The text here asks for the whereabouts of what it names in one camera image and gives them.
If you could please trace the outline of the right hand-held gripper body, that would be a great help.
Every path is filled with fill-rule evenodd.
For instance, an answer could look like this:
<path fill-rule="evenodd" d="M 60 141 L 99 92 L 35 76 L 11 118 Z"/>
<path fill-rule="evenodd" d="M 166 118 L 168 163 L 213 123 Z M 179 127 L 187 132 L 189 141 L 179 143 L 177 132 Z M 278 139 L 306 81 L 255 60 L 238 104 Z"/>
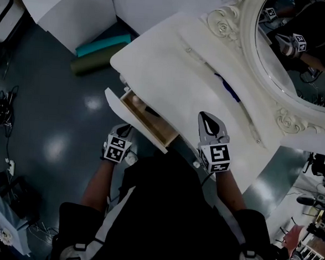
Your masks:
<path fill-rule="evenodd" d="M 222 136 L 219 139 L 198 144 L 199 156 L 209 174 L 230 170 L 229 140 L 228 136 Z"/>

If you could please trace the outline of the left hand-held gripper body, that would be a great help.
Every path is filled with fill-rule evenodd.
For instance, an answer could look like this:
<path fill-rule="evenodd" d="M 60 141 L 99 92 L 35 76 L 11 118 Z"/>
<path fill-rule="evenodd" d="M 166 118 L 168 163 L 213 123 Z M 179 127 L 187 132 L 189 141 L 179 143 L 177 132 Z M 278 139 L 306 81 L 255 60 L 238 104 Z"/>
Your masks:
<path fill-rule="evenodd" d="M 132 136 L 118 136 L 115 132 L 107 136 L 103 144 L 101 159 L 115 164 L 120 163 L 129 153 L 132 146 Z"/>

